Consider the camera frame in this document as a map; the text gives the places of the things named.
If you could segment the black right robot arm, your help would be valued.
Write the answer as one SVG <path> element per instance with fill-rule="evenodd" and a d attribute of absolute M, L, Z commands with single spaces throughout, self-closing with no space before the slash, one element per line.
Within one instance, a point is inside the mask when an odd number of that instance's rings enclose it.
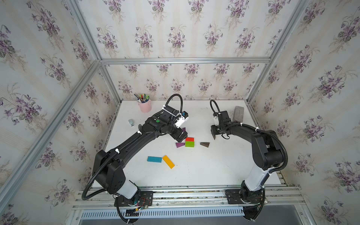
<path fill-rule="evenodd" d="M 232 121 L 227 111 L 220 111 L 215 100 L 210 100 L 215 124 L 211 134 L 215 139 L 221 135 L 224 139 L 237 136 L 251 143 L 254 166 L 248 177 L 242 182 L 238 198 L 242 203 L 264 201 L 264 185 L 272 173 L 283 170 L 288 163 L 285 146 L 272 130 L 261 130 L 248 124 Z"/>

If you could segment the brown triangle block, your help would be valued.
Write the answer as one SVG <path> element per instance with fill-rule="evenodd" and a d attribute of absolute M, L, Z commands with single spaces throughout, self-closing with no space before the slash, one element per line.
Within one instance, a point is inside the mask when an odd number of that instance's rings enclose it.
<path fill-rule="evenodd" d="M 200 145 L 208 148 L 210 146 L 210 143 L 209 142 L 200 142 Z"/>

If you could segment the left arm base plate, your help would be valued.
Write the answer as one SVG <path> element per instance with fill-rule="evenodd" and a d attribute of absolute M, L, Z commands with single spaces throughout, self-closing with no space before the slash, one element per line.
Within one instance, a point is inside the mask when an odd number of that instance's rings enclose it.
<path fill-rule="evenodd" d="M 115 207 L 141 207 L 148 208 L 152 206 L 153 191 L 137 191 L 131 199 L 124 196 L 118 196 L 115 199 Z"/>

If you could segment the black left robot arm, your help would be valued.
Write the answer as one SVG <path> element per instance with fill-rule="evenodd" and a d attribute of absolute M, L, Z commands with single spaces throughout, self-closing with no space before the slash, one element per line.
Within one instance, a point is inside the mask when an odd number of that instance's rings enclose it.
<path fill-rule="evenodd" d="M 130 138 L 107 152 L 101 150 L 96 154 L 92 176 L 82 192 L 81 199 L 83 201 L 107 192 L 110 195 L 127 199 L 130 205 L 138 202 L 141 194 L 140 188 L 128 180 L 123 171 L 128 162 L 143 147 L 158 137 L 170 135 L 178 143 L 188 137 L 187 132 L 181 128 L 188 119 L 188 113 L 183 109 L 177 110 L 169 106 L 174 97 L 180 99 L 180 106 L 183 107 L 182 96 L 173 94 L 159 112 L 138 126 L 138 130 Z"/>

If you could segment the green rectangular block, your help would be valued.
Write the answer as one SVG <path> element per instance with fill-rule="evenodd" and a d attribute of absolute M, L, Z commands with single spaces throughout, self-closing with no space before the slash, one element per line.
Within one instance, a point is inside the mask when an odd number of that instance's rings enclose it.
<path fill-rule="evenodd" d="M 194 148 L 194 147 L 195 147 L 195 142 L 186 141 L 186 142 L 185 142 L 185 146 L 186 146 L 186 147 L 189 147 L 189 148 Z"/>

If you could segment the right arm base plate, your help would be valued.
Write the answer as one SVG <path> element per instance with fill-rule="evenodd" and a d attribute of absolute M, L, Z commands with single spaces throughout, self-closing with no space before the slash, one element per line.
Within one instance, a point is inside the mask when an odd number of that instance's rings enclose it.
<path fill-rule="evenodd" d="M 228 204 L 258 204 L 263 200 L 263 190 L 248 191 L 247 189 L 227 189 L 225 195 Z"/>

